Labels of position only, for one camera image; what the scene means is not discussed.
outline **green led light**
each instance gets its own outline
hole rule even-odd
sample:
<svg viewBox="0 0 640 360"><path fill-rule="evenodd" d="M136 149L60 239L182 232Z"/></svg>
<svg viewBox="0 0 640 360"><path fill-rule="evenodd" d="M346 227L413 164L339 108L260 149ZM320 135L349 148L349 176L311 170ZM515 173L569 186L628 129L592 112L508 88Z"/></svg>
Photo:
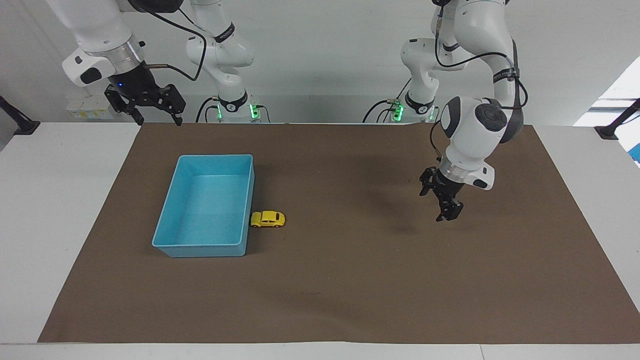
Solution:
<svg viewBox="0 0 640 360"><path fill-rule="evenodd" d="M260 112L255 108L253 104L249 104L249 108L251 108L251 118L257 119L260 117Z"/></svg>
<svg viewBox="0 0 640 360"><path fill-rule="evenodd" d="M398 104L398 109L396 109L396 112L394 113L394 121L395 122L402 121L402 114L403 113L404 113L404 105Z"/></svg>

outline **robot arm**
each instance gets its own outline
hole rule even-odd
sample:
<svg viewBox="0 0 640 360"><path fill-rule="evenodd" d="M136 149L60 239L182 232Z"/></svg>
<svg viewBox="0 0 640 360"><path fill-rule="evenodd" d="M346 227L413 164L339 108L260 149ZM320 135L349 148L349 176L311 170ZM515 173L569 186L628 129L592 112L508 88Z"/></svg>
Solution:
<svg viewBox="0 0 640 360"><path fill-rule="evenodd" d="M46 0L60 21L74 34L79 48L62 63L65 73L78 86L108 78L104 94L117 112L125 112L142 125L137 106L153 106L182 124L186 103L175 86L161 88L145 63L143 43L138 42L120 16L115 0ZM131 3L137 7L141 0ZM145 8L174 12L181 0L170 0Z"/></svg>
<svg viewBox="0 0 640 360"><path fill-rule="evenodd" d="M442 16L438 12L433 14L431 31L434 35L441 32L442 36L436 45L432 38L415 38L404 43L402 48L402 61L411 72L411 85L409 91L401 99L404 107L403 119L409 122L426 121L440 87L439 80L433 77L433 71L460 71L464 70L467 63L452 67L451 64L461 63L472 55L466 52L457 43L454 37L455 6L446 6ZM437 48L441 66L435 57L434 49Z"/></svg>
<svg viewBox="0 0 640 360"><path fill-rule="evenodd" d="M484 190L493 187L494 169L485 159L500 143L505 143L522 130L524 116L520 102L520 80L517 50L504 23L504 0L433 0L444 3L436 20L434 57L437 66L456 65L454 55L459 48L481 58L494 73L495 99L455 97L442 111L442 128L451 140L439 167L425 170L420 177L424 196L433 190L440 202L441 213L437 221L454 220L463 204L456 195L464 184ZM450 19L453 15L454 37L451 36ZM445 30L442 41L440 30ZM439 57L445 52L445 59Z"/></svg>
<svg viewBox="0 0 640 360"><path fill-rule="evenodd" d="M187 54L193 63L198 63L203 47L207 47L204 70L216 84L221 121L251 122L258 115L235 68L253 63L253 47L236 33L223 0L191 0L191 8L195 25L204 31L207 43L199 38L189 39Z"/></svg>

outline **blue plastic bin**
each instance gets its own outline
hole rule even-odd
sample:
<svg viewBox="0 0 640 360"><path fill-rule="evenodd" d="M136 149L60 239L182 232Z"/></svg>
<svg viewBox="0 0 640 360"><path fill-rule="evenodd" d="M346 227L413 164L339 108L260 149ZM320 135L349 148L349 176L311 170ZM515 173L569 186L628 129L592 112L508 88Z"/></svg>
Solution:
<svg viewBox="0 0 640 360"><path fill-rule="evenodd" d="M253 156L183 155L152 244L172 258L243 256L253 197Z"/></svg>

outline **white table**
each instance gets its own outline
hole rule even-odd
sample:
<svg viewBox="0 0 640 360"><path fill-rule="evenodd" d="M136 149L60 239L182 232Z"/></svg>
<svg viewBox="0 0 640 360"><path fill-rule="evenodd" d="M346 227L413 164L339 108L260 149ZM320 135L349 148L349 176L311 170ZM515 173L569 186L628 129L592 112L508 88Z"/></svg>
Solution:
<svg viewBox="0 0 640 360"><path fill-rule="evenodd" d="M35 345L138 129L43 123L0 152L0 359L640 359L640 345ZM640 169L590 128L536 130L638 307Z"/></svg>

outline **robot end effector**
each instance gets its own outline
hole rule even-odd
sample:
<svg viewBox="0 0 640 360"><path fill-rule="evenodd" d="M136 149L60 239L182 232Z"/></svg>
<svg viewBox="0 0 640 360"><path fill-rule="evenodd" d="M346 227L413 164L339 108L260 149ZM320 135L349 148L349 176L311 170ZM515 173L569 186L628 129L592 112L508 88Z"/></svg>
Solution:
<svg viewBox="0 0 640 360"><path fill-rule="evenodd" d="M504 25L504 6L508 1L433 2L442 6L440 15L435 18L434 31L438 65L445 66L437 56L439 48L448 45L452 48L454 57L456 48L474 55L458 64L482 58L495 74L493 84L496 99L455 97L442 110L440 123L451 144L443 156L436 149L440 164L438 167L427 168L421 175L420 195L426 195L429 190L434 191L440 203L437 221L443 221L456 219L462 211L463 204L456 199L456 195L465 184L484 190L492 188L495 171L484 160L500 143L508 142L522 130L522 108L527 103L528 95L519 79L515 42ZM447 38L445 42L441 42L438 35L445 12L448 13L448 27L445 27L447 31L444 34ZM454 17L455 38L451 36ZM459 44L447 44L451 40L457 40ZM520 89L525 94L524 102L520 100Z"/></svg>
<svg viewBox="0 0 640 360"><path fill-rule="evenodd" d="M142 47L120 16L126 10L166 13L176 11L182 0L46 0L60 21L73 31L79 48L62 63L69 79L87 86L108 78L104 95L116 112L130 115L138 125L144 118L137 106L152 106L169 113L182 124L186 102L173 84L157 85L146 64Z"/></svg>

